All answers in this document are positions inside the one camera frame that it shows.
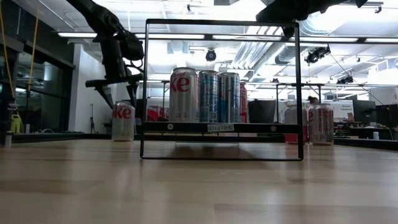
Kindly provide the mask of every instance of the diet coke can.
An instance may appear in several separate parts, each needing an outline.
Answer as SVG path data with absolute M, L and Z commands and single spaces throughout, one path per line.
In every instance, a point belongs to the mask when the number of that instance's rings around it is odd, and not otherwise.
M 333 107 L 328 103 L 311 105 L 308 111 L 310 141 L 331 145 L 334 140 Z
M 241 83 L 241 123 L 248 123 L 248 91 Z
M 116 102 L 113 107 L 112 140 L 132 141 L 136 111 L 129 101 Z
M 170 77 L 171 122 L 199 122 L 199 81 L 193 68 L 175 68 Z
M 199 72 L 200 122 L 218 123 L 218 79 L 216 71 Z

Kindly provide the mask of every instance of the soda can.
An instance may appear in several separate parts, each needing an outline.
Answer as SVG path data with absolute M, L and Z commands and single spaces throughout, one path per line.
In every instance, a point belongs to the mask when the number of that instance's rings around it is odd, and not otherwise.
M 240 92 L 241 92 L 241 123 L 246 124 L 249 122 L 248 120 L 248 91 L 245 84 L 241 83 Z
M 220 75 L 220 108 L 221 123 L 240 123 L 241 90 L 239 74 L 225 72 Z
M 331 145 L 334 141 L 333 107 L 328 103 L 311 105 L 308 111 L 310 142 Z
M 218 79 L 216 71 L 199 72 L 200 122 L 218 123 Z
M 129 101 L 116 102 L 113 107 L 112 140 L 132 141 L 136 110 Z
M 303 118 L 303 143 L 308 142 L 308 121 L 307 110 L 302 107 Z M 285 108 L 285 124 L 297 124 L 297 105 L 287 105 Z M 298 134 L 285 134 L 285 142 L 297 144 L 299 141 Z
M 175 68 L 170 77 L 171 122 L 199 122 L 199 77 L 193 68 Z

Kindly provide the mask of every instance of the black robotic arm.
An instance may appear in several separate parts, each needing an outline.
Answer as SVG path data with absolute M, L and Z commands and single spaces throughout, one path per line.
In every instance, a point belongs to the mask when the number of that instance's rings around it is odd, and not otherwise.
M 98 5 L 92 0 L 67 0 L 86 19 L 88 25 L 97 33 L 94 42 L 99 42 L 103 54 L 103 65 L 105 66 L 105 80 L 90 80 L 86 87 L 95 87 L 107 104 L 112 108 L 113 101 L 106 86 L 113 83 L 129 82 L 127 91 L 131 102 L 135 106 L 135 92 L 137 82 L 142 80 L 143 71 L 135 66 L 141 73 L 131 75 L 123 58 L 130 61 L 142 60 L 144 49 L 142 42 L 135 34 L 124 29 L 118 17 L 107 8 Z

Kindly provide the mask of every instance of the table surface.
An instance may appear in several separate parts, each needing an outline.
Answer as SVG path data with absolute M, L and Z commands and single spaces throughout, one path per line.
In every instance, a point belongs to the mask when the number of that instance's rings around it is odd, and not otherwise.
M 146 143 L 149 154 L 216 156 L 289 156 L 296 147 Z M 306 145 L 302 162 L 142 161 L 138 148 L 139 142 L 77 140 L 0 149 L 1 223 L 398 220 L 396 152 Z

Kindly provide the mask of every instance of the spotlight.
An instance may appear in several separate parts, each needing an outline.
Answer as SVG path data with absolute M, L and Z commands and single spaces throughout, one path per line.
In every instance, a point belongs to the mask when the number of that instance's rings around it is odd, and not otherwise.
M 304 59 L 308 64 L 317 63 L 320 59 L 324 58 L 325 55 L 330 54 L 330 48 L 327 47 L 318 47 L 314 51 L 309 52 L 308 56 Z
M 214 49 L 209 49 L 206 54 L 206 61 L 212 62 L 212 61 L 216 60 L 216 58 L 217 58 L 217 54 L 214 51 Z
M 350 84 L 354 82 L 354 78 L 351 75 L 339 78 L 336 84 Z

